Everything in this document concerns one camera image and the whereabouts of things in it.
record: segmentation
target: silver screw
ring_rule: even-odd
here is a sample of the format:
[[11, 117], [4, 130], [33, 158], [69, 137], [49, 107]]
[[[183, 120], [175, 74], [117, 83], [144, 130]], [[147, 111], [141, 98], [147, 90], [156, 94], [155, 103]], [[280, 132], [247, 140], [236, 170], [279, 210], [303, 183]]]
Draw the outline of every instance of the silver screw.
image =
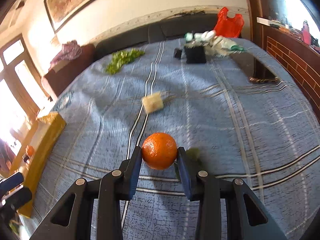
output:
[[235, 183], [237, 185], [243, 185], [243, 180], [242, 179], [235, 179]]
[[83, 185], [85, 183], [85, 180], [84, 179], [77, 179], [77, 181], [76, 181], [76, 184], [77, 185]]
[[199, 172], [198, 172], [198, 175], [199, 175], [200, 177], [206, 177], [206, 176], [208, 176], [208, 173], [207, 173], [206, 171], [199, 171]]
[[120, 170], [115, 170], [112, 172], [112, 176], [117, 177], [121, 175], [121, 171]]

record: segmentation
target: beige wall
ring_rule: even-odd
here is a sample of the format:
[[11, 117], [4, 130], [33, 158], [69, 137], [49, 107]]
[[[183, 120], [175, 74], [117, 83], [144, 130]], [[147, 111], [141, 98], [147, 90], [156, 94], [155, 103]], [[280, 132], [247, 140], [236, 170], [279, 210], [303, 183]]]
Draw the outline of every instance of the beige wall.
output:
[[[50, 44], [54, 33], [43, 1], [27, 0], [25, 7], [31, 12], [28, 20], [19, 27], [31, 57], [42, 74], [60, 49]], [[201, 5], [248, 8], [246, 0], [96, 0], [63, 26], [57, 37], [61, 43], [76, 39], [79, 44], [85, 44], [104, 31], [131, 19], [172, 8]], [[245, 24], [249, 26], [248, 16], [245, 16]]]

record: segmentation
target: sofa armrest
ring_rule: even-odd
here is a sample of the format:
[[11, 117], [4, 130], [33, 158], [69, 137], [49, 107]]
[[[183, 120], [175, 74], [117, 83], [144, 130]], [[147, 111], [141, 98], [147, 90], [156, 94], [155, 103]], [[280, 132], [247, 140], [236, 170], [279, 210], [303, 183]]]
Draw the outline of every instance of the sofa armrest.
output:
[[78, 58], [70, 60], [57, 72], [51, 69], [42, 77], [42, 86], [53, 100], [56, 100], [71, 82], [94, 62], [94, 52], [93, 44], [85, 45], [82, 47], [82, 53]]

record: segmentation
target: red plastic bag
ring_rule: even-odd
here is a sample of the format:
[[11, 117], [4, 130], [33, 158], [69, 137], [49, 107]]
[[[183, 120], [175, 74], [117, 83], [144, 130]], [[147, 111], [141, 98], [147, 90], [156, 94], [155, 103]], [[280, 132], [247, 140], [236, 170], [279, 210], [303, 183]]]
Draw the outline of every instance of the red plastic bag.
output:
[[226, 38], [237, 38], [239, 37], [244, 20], [241, 14], [236, 14], [234, 18], [227, 17], [228, 8], [223, 7], [218, 13], [218, 22], [214, 27], [217, 36], [223, 36]]

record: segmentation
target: pink bottle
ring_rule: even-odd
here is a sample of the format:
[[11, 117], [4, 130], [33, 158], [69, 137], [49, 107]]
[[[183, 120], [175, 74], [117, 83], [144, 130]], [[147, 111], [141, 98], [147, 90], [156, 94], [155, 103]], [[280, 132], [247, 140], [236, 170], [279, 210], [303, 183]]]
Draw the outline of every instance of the pink bottle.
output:
[[307, 21], [303, 21], [302, 38], [305, 44], [311, 45], [311, 35], [309, 32], [309, 25]]

